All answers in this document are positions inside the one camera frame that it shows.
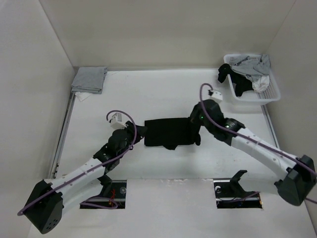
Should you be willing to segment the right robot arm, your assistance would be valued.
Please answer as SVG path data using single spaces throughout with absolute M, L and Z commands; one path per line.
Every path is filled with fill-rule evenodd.
M 261 140 L 241 122 L 224 117 L 220 106 L 212 99 L 197 103 L 190 122 L 205 127 L 218 141 L 253 157 L 277 176 L 273 190 L 286 202 L 299 206 L 317 183 L 312 158 L 288 154 Z

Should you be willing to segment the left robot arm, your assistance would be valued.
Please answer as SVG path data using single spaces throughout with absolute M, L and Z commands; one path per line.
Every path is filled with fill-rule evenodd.
M 61 178 L 38 182 L 20 214 L 44 235 L 56 227 L 67 208 L 87 200 L 92 190 L 99 197 L 109 196 L 111 179 L 107 173 L 144 138 L 146 132 L 147 127 L 128 121 L 126 127 L 115 130 L 108 142 L 85 164 Z

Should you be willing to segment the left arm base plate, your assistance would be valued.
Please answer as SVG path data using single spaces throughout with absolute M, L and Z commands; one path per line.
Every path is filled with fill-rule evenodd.
M 80 209 L 124 209 L 126 203 L 127 180 L 113 180 L 95 195 L 80 204 Z

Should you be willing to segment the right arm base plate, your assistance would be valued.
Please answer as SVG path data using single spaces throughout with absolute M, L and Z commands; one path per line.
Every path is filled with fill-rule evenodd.
M 238 183 L 216 182 L 214 190 L 218 209 L 262 209 L 260 193 L 245 191 Z

